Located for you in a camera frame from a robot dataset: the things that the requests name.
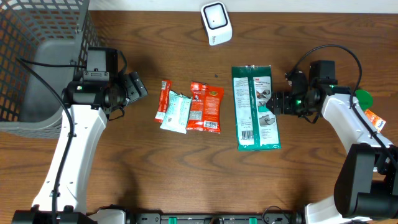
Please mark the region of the red snack bag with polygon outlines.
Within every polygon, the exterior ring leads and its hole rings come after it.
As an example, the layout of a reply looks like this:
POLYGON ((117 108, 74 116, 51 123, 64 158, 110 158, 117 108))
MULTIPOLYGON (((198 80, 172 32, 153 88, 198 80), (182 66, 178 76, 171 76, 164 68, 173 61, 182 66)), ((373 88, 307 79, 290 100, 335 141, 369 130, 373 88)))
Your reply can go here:
POLYGON ((191 82, 193 95, 187 130, 220 133, 220 108, 224 89, 205 83, 191 82))

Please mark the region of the white small packet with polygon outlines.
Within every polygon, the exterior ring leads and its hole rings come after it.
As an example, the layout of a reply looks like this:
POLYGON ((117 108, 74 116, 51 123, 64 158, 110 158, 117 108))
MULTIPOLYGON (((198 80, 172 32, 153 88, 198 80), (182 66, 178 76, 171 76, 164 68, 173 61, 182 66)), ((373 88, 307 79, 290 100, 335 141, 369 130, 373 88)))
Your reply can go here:
POLYGON ((169 105, 160 129, 186 134, 191 103, 192 98, 171 90, 169 105))

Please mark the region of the red packet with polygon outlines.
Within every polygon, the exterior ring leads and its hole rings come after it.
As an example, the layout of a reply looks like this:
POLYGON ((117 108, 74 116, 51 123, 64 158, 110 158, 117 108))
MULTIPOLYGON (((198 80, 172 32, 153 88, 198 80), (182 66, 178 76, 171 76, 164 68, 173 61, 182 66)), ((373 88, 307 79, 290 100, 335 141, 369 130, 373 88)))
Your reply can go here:
POLYGON ((167 111, 168 103, 169 103, 169 94, 170 94, 170 89, 172 82, 170 80, 162 80, 161 82, 162 87, 161 87, 161 92, 160 92, 160 98, 159 98, 159 106, 155 115, 155 121, 156 122, 163 122, 165 113, 167 111))

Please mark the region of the green lid jar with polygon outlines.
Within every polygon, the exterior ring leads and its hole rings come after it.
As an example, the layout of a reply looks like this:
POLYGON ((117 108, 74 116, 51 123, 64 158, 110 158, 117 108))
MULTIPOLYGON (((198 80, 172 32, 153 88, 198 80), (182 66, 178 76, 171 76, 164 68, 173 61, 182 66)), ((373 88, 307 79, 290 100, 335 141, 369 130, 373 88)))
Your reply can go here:
POLYGON ((374 100, 368 91, 359 89, 355 91, 355 94, 358 99, 359 106, 363 111, 372 107, 374 100))

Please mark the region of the green white 3M package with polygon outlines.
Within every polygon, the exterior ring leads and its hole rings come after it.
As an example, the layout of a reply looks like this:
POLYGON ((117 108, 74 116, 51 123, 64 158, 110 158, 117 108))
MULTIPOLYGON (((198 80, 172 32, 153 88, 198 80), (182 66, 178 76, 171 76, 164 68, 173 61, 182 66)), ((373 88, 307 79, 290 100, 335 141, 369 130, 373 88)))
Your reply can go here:
POLYGON ((271 66, 235 66, 231 74, 238 150, 281 149, 277 118, 266 106, 273 93, 271 66))

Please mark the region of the orange Kleenex tissue pack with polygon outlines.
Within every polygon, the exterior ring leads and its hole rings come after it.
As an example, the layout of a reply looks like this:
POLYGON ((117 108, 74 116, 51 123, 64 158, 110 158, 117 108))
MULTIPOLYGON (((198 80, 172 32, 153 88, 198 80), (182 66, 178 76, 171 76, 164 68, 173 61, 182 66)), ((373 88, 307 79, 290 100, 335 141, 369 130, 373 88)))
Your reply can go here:
POLYGON ((386 124, 386 121, 384 119, 382 119, 380 116, 378 116, 377 114, 373 113, 369 109, 366 109, 364 111, 364 114, 370 120, 370 122, 373 124, 373 126, 377 129, 377 131, 381 132, 383 127, 386 124))

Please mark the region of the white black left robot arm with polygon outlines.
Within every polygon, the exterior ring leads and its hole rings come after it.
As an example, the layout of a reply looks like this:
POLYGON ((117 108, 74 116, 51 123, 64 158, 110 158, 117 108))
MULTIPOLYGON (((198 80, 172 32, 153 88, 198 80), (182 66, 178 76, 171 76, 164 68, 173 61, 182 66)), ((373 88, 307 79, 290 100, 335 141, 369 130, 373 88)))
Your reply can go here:
POLYGON ((134 223, 129 211, 117 205, 91 215, 86 212, 88 179, 110 114, 124 111, 147 96, 139 75, 119 67, 120 58, 124 58, 120 50, 89 47, 86 63, 61 95, 29 68, 30 61, 18 60, 53 94, 63 112, 62 129, 45 182, 30 210, 15 211, 13 224, 134 223))

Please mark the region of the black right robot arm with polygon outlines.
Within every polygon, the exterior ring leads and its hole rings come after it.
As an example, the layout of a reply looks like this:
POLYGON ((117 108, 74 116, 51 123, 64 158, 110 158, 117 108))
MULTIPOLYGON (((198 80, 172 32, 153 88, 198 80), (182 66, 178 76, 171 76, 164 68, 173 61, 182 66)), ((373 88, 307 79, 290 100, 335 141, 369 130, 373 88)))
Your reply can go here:
POLYGON ((346 151, 334 192, 305 206, 304 223, 361 223, 397 218, 397 147, 368 120, 353 91, 334 77, 300 71, 285 76, 291 91, 275 92, 267 102, 274 114, 328 121, 346 151))

